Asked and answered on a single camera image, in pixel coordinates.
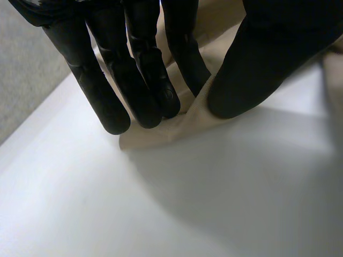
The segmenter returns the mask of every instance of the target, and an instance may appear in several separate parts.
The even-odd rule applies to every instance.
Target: folded cloth
[[[324,54],[323,68],[327,94],[334,113],[343,117],[343,36]]]

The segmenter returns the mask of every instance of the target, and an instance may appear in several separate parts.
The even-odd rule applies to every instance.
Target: tan cloth
[[[333,111],[343,117],[343,36],[324,54],[323,67]]]
[[[206,66],[212,74],[216,74],[220,68],[244,16],[242,0],[200,0],[195,37],[199,42],[200,52]],[[120,136],[122,150],[163,145],[189,134],[196,134],[229,122],[215,118],[206,107],[206,96],[214,75],[207,81],[196,99],[187,88],[168,49],[162,10],[156,40],[162,51],[170,80],[180,98],[181,111],[175,118],[163,120],[158,127],[147,130],[139,126],[127,105],[122,101],[132,120],[129,130]],[[341,109],[343,107],[343,75],[341,75],[343,74],[341,72],[343,71],[343,56],[334,53],[328,54],[325,59],[325,67],[332,102]],[[106,72],[106,76],[117,95],[120,96],[108,72]]]

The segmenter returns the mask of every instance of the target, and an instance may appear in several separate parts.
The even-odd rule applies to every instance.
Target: white surface
[[[318,65],[230,124],[122,153],[70,75],[0,147],[0,256],[343,253]]]

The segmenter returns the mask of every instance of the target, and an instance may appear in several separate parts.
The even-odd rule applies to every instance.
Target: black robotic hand
[[[9,1],[27,21],[43,27],[109,133],[125,132],[130,117],[100,69],[86,24],[142,127],[153,128],[163,117],[172,118],[179,112],[180,101],[156,46],[159,0]],[[169,48],[197,95],[210,76],[192,36],[198,0],[163,0],[162,6]],[[126,27],[134,59],[126,44]]]

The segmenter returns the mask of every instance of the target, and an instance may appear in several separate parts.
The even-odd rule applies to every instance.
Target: black finger
[[[156,46],[159,0],[125,0],[124,6],[131,49],[139,70],[162,115],[172,118],[178,114],[181,105],[169,80],[162,53]]]
[[[262,103],[281,83],[343,33],[343,22],[297,34],[243,21],[215,77],[208,107],[219,118],[234,118]]]
[[[103,127],[111,134],[125,132],[130,117],[100,69],[84,18],[72,17],[43,29],[66,59]]]
[[[199,0],[162,0],[170,52],[194,96],[211,75],[193,36],[198,3]]]
[[[130,56],[123,5],[117,0],[102,5],[91,3],[89,7],[87,24],[125,101],[142,127],[156,127],[160,124],[162,115],[135,60]]]

